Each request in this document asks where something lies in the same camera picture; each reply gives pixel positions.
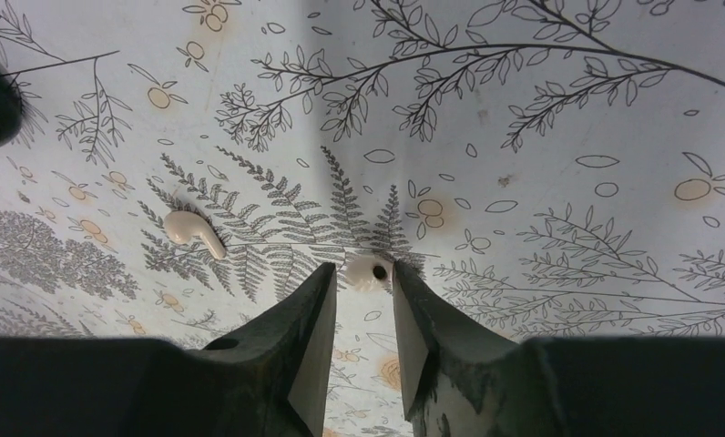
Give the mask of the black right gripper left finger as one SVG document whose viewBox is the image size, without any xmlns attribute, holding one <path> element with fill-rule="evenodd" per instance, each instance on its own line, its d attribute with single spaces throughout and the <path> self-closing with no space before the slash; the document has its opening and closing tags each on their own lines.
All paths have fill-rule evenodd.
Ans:
<svg viewBox="0 0 725 437">
<path fill-rule="evenodd" d="M 199 350 L 152 338 L 0 338 L 0 436 L 319 436 L 336 268 Z"/>
</svg>

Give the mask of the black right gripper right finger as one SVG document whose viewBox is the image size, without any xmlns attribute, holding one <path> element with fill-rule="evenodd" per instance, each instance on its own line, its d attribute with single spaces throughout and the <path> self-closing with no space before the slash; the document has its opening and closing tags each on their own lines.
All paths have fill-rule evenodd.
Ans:
<svg viewBox="0 0 725 437">
<path fill-rule="evenodd" d="M 502 337 L 393 265 L 417 436 L 725 436 L 724 337 Z"/>
</svg>

